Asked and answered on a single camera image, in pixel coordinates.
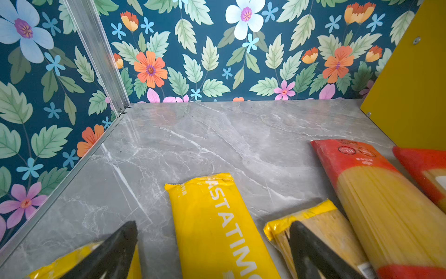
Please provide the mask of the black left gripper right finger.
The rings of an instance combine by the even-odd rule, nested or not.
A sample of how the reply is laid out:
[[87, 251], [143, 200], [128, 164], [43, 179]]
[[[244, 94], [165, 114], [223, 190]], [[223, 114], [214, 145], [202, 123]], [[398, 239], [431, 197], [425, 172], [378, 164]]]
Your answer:
[[363, 278], [302, 222], [292, 223], [289, 245], [300, 279], [319, 279], [321, 275], [326, 279]]

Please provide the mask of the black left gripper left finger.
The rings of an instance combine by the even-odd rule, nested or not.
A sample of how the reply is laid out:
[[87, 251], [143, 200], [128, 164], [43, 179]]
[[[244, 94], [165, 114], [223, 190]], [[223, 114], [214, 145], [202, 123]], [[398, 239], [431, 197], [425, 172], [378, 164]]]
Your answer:
[[128, 221], [62, 277], [64, 279], [126, 279], [137, 246], [135, 221]]

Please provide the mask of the red spaghetti bag white label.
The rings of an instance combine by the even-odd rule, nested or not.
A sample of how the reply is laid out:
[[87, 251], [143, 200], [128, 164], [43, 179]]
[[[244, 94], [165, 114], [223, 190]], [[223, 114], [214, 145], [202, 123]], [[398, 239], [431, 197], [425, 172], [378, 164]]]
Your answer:
[[446, 152], [395, 146], [393, 154], [426, 196], [446, 211]]

